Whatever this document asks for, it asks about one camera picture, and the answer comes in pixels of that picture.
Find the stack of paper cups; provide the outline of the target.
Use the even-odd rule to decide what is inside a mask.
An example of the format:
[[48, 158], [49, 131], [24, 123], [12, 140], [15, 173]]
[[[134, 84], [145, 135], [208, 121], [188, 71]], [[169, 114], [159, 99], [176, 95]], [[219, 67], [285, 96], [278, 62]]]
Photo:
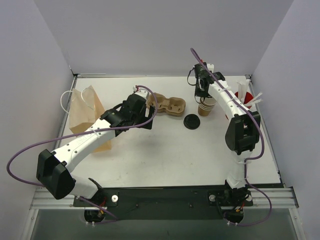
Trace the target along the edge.
[[216, 104], [216, 100], [213, 97], [201, 97], [198, 104], [197, 112], [201, 117], [207, 117]]

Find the black plastic cup lid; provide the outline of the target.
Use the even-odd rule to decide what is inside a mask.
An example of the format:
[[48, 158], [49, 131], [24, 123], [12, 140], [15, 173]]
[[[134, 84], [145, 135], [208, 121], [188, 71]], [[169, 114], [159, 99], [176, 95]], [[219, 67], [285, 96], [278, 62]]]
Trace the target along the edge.
[[189, 130], [197, 129], [201, 124], [199, 117], [196, 114], [188, 114], [183, 119], [183, 125]]

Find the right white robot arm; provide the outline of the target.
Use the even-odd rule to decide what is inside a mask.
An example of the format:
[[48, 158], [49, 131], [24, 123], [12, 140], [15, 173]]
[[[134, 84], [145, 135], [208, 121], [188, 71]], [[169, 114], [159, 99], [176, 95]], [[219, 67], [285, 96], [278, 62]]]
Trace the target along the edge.
[[260, 114], [251, 112], [231, 91], [225, 77], [213, 72], [214, 65], [203, 62], [192, 68], [195, 76], [194, 97], [198, 101], [198, 114], [206, 117], [215, 105], [224, 111], [229, 125], [225, 133], [225, 143], [234, 152], [234, 163], [227, 175], [226, 182], [231, 189], [246, 186], [247, 158], [260, 140]]

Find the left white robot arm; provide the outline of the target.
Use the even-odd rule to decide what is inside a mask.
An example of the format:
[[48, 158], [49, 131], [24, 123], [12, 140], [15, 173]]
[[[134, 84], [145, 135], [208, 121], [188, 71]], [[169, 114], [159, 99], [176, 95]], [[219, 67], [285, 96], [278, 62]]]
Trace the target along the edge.
[[155, 108], [146, 114], [150, 93], [137, 90], [119, 106], [105, 111], [83, 135], [53, 151], [38, 155], [36, 178], [57, 200], [67, 195], [84, 197], [92, 206], [101, 203], [103, 188], [92, 178], [72, 175], [76, 166], [98, 147], [127, 131], [131, 126], [150, 130]]

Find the brown cardboard cup carrier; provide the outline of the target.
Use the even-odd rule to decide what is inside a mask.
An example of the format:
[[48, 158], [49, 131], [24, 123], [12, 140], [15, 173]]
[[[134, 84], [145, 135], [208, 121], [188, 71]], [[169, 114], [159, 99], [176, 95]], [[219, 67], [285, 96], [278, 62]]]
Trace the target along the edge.
[[166, 113], [170, 116], [180, 117], [186, 109], [186, 101], [179, 97], [166, 98], [164, 95], [155, 93], [158, 103], [157, 113]]

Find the brown paper bag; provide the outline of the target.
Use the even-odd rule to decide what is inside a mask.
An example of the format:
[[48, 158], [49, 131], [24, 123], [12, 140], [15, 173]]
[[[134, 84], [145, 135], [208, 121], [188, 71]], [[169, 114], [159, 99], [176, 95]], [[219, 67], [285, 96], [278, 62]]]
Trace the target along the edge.
[[82, 133], [104, 112], [105, 109], [91, 85], [82, 91], [74, 88], [69, 108], [69, 129], [73, 134]]

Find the red cylindrical straw holder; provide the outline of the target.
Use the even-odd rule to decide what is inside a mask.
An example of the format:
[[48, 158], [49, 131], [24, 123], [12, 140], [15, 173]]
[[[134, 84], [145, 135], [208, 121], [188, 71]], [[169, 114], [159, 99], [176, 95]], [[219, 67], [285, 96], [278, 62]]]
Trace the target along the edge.
[[248, 104], [251, 100], [253, 100], [253, 95], [250, 92], [246, 92], [245, 98], [244, 98], [244, 104]]

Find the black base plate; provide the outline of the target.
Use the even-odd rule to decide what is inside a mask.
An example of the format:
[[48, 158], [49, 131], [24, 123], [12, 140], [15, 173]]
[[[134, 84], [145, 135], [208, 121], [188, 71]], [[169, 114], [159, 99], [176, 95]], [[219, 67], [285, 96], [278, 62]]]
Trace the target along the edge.
[[226, 185], [105, 188], [96, 205], [107, 220], [216, 220], [224, 211], [253, 206], [251, 192]]

